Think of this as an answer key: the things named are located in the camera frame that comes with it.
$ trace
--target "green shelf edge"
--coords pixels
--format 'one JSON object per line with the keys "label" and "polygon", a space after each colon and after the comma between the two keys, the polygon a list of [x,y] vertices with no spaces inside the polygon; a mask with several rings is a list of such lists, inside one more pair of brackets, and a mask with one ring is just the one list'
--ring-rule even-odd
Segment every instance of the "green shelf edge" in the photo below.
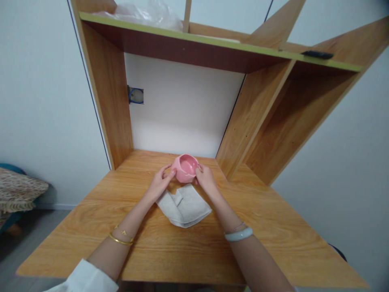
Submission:
{"label": "green shelf edge", "polygon": [[285,59],[290,59],[290,60],[297,60],[297,61],[317,64],[317,65],[322,65],[322,66],[327,66],[327,67],[348,70],[348,71],[352,71],[352,72],[360,72],[363,69],[363,66],[359,66],[359,65],[342,63],[342,62],[337,62],[337,61],[332,61],[332,60],[321,60],[321,59],[317,59],[317,58],[313,58],[313,57],[307,57],[307,56],[297,54],[297,53],[278,51],[275,49],[270,49],[270,48],[265,48],[265,47],[258,47],[258,46],[254,46],[254,45],[247,45],[247,44],[242,44],[242,43],[224,41],[222,39],[214,39],[214,38],[210,38],[210,37],[206,37],[206,36],[199,36],[199,35],[195,35],[195,34],[176,32],[173,30],[155,28],[152,26],[144,26],[141,24],[135,24],[135,23],[130,23],[130,22],[121,21],[121,20],[115,20],[112,18],[93,15],[93,14],[85,13],[85,12],[80,12],[79,14],[80,14],[80,18],[82,20],[95,22],[95,23],[99,23],[99,24],[104,24],[104,25],[109,25],[109,26],[115,26],[118,28],[136,30],[136,31],[140,31],[140,32],[150,33],[150,34],[158,34],[161,36],[172,37],[175,39],[182,39],[182,40],[186,40],[186,41],[193,41],[193,42],[204,43],[204,44],[209,44],[209,45],[214,45],[214,46],[219,46],[219,47],[227,47],[230,49],[237,49],[237,50],[241,50],[241,51],[253,52],[253,53],[257,53],[257,54],[269,55],[269,56],[280,57],[280,58],[285,58]]}

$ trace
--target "patterned blanket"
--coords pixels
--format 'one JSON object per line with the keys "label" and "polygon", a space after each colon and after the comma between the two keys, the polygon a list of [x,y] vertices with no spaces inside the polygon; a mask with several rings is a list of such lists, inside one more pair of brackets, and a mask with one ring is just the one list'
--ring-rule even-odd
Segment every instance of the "patterned blanket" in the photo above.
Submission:
{"label": "patterned blanket", "polygon": [[32,201],[48,188],[47,182],[0,168],[0,228],[11,213],[32,210]]}

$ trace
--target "pink bowl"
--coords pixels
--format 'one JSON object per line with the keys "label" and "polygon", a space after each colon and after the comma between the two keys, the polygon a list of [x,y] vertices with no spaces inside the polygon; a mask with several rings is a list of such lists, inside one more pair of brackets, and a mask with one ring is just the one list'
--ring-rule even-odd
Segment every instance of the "pink bowl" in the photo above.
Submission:
{"label": "pink bowl", "polygon": [[196,176],[196,168],[199,162],[193,156],[189,154],[183,154],[177,157],[173,164],[172,169],[176,169],[176,178],[180,183],[191,183]]}

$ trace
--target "hand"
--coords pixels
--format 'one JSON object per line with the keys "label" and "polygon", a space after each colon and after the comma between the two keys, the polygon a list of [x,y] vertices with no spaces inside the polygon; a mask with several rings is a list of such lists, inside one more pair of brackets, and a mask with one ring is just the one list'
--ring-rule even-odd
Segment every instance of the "hand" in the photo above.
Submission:
{"label": "hand", "polygon": [[196,168],[196,179],[208,196],[219,192],[214,174],[209,167],[199,164],[199,168]]}
{"label": "hand", "polygon": [[155,202],[163,194],[169,182],[175,176],[176,169],[171,170],[169,174],[164,173],[164,171],[169,167],[171,167],[171,164],[165,165],[159,169],[159,171],[154,175],[154,178],[145,193],[145,196],[151,197],[153,202]]}

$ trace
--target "wooden desk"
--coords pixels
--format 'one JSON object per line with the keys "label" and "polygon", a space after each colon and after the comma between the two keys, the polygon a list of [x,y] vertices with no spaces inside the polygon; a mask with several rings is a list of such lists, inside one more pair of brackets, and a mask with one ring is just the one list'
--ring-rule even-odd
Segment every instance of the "wooden desk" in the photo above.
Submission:
{"label": "wooden desk", "polygon": [[[160,166],[176,155],[135,150],[110,171],[19,267],[23,276],[65,278],[138,202]],[[214,159],[226,200],[268,249],[295,286],[366,288],[366,282],[285,202],[242,165],[231,183]],[[175,181],[169,190],[181,185]],[[212,207],[201,188],[199,194]],[[188,229],[173,226],[154,205],[122,272],[123,280],[213,284],[245,283],[216,213]]]}

